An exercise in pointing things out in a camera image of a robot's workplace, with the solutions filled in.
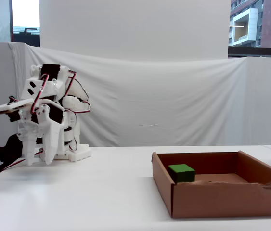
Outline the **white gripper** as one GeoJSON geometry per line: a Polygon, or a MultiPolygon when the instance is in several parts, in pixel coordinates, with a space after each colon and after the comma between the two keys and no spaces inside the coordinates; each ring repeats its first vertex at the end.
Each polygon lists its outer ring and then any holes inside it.
{"type": "Polygon", "coordinates": [[[36,140],[42,136],[44,161],[49,165],[57,154],[64,108],[51,100],[17,102],[18,138],[28,166],[34,163],[36,140]]]}

